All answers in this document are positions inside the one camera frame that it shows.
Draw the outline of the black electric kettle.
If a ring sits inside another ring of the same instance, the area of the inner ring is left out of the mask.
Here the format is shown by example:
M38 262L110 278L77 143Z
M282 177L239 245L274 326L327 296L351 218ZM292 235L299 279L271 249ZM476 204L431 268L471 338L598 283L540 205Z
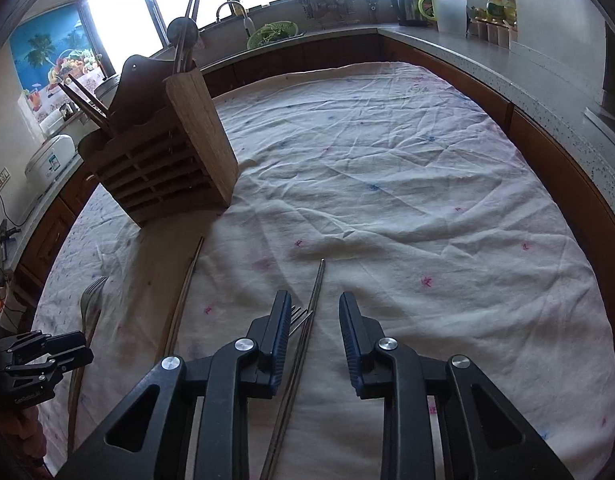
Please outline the black electric kettle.
M427 21L418 10L418 0L390 0L401 26L425 26Z

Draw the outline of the green vegetable colander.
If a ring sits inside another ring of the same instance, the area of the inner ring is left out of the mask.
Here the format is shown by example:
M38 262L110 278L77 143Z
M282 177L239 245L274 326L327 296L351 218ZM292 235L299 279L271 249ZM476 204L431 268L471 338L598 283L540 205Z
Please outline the green vegetable colander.
M294 22L277 21L265 24L248 39L247 49L257 49L298 35L299 27Z

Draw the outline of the white rice cooker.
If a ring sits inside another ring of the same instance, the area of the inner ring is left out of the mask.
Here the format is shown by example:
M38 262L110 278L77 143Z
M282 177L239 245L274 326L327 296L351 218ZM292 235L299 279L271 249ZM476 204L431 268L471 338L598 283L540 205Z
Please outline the white rice cooker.
M30 187L44 194L76 156L71 136L59 133L47 140L30 158L24 174Z

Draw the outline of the wooden utensil holder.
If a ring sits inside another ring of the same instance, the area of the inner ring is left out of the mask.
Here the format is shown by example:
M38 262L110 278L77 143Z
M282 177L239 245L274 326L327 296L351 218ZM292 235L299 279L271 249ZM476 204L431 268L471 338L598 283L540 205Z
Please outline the wooden utensil holder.
M199 68L131 56L105 118L79 154L136 224L230 206L238 162Z

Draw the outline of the wooden chopstick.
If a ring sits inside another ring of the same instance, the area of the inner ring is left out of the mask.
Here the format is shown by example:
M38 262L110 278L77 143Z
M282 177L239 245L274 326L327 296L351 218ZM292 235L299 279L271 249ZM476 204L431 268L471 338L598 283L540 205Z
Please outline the wooden chopstick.
M159 342L155 362L160 361L174 350L176 339L178 339L178 330L180 329L181 319L185 309L185 302L188 296L190 282L192 281L196 264L201 253L202 246L204 246L204 237L199 238L199 242L195 249L192 258L189 259L189 263L181 284L178 289L178 296L176 296L175 302L170 307L168 316L166 317L166 324L163 327L163 333L161 341Z
M89 92L80 81L72 77L61 78L58 80L58 86L108 136L116 134L106 105L99 101L92 92Z

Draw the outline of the tropical fruit poster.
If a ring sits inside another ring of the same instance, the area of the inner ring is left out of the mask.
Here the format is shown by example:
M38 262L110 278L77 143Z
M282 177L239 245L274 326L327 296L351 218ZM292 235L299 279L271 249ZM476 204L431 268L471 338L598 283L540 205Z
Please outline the tropical fruit poster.
M22 92L38 122L68 102L58 86L61 79L76 79L88 91L105 79L73 4L19 25L9 45Z

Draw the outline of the chrome sink faucet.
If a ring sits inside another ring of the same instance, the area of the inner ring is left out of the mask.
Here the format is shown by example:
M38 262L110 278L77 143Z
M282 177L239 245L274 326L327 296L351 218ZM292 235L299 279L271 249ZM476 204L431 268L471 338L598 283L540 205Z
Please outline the chrome sink faucet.
M224 6L227 6L227 8L230 9L231 14L242 18L242 25L244 25L247 37L250 38L256 32L256 25L254 25L252 18L250 18L244 5L237 0L227 0L224 3L221 3L216 9L216 21L218 22L221 21L220 14Z

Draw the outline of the white plastic pitcher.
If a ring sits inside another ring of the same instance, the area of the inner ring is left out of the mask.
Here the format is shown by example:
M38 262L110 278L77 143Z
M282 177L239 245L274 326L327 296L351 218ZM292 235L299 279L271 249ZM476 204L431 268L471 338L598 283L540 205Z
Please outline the white plastic pitcher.
M466 0L418 0L419 13L437 24L441 34L465 36L468 29Z

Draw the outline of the wooden chopstick in holder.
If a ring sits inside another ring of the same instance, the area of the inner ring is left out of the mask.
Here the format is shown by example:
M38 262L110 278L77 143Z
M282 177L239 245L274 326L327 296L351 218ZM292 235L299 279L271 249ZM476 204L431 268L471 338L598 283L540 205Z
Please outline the wooden chopstick in holder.
M92 92L89 92L80 81L72 77L61 78L58 80L58 86L108 136L116 134L106 105L99 101Z

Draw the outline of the steel fork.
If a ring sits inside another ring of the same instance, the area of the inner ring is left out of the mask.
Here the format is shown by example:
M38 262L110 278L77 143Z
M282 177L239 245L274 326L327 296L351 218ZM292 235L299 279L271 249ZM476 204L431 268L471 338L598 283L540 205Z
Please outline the steel fork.
M312 312L309 308L293 306L291 310L289 337L292 337L293 334L297 333L311 315Z
M86 345L89 347L94 338L94 333L102 313L102 289L104 289L108 278L102 276L89 284L80 299L80 311L82 321L82 332L85 337ZM70 388L68 395L68 440L67 455L71 456L76 448L76 420L78 419L78 408L82 387L82 380L85 368L78 368L71 374Z

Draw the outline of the steel spoon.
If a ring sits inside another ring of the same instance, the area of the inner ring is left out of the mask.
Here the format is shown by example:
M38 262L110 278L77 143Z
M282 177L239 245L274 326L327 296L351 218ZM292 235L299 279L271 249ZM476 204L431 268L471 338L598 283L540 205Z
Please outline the steel spoon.
M192 68L192 52L199 37L195 21L188 16L175 18L166 29L166 37L174 47L173 73L188 72Z

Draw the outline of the steel fork on left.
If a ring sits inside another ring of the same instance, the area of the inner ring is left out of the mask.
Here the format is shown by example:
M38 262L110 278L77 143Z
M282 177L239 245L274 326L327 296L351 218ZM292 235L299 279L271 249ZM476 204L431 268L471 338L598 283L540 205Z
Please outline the steel fork on left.
M102 289L104 289L108 278L102 276L89 284L80 299L80 311L82 321L82 332L85 337L86 345L89 347L94 338L94 333L102 313ZM78 419L78 408L82 387L82 380L85 368L78 368L71 374L70 388L68 395L68 440L67 455L71 456L76 448L76 420Z

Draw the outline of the steel fork on right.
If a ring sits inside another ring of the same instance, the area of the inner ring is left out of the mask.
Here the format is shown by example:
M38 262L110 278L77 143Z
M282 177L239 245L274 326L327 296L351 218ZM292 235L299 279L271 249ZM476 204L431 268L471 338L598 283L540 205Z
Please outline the steel fork on right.
M297 333L311 315L312 312L309 308L293 306L291 310L289 337L292 337L293 334Z

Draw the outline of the white floral tablecloth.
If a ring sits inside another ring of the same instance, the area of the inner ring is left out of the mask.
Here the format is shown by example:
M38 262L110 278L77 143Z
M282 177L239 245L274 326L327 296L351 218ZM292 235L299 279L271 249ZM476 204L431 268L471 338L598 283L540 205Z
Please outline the white floral tablecloth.
M175 350L208 356L286 289L313 332L276 471L280 479L375 479L382 405L350 384L338 301L423 356L464 353L578 479L615 435L615 359L591 264L501 128L423 68L366 63L279 76L216 100L239 162L230 208L137 226L98 188L50 271L34 325L81 325L106 276L82 380L76 446L155 364L170 307L204 237ZM68 391L40 408L47 463L67 458Z

